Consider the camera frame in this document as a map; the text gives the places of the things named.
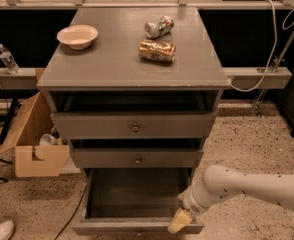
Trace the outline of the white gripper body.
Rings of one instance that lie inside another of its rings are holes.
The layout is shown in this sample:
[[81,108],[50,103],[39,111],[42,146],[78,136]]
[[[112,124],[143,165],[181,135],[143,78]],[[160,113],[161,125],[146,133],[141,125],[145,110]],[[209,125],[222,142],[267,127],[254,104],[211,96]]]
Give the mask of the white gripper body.
[[202,181],[191,184],[178,195],[182,208],[193,218],[206,212],[210,207],[210,196]]

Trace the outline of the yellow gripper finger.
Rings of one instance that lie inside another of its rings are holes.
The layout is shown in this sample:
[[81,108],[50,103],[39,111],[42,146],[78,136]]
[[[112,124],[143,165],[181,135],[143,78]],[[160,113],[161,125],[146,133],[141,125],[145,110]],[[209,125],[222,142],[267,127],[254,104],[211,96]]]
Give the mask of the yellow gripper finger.
[[184,209],[178,209],[168,226],[168,231],[170,233],[177,233],[182,228],[190,224],[191,221],[192,216],[188,211]]

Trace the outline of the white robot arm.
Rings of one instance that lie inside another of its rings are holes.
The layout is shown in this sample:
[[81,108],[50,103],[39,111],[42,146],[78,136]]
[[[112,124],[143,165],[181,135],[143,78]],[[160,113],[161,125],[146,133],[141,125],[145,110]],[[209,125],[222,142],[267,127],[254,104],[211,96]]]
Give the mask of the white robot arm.
[[294,211],[294,175],[250,174],[221,165],[209,166],[201,180],[178,195],[182,207],[175,213],[168,231],[179,232],[212,205],[240,194]]

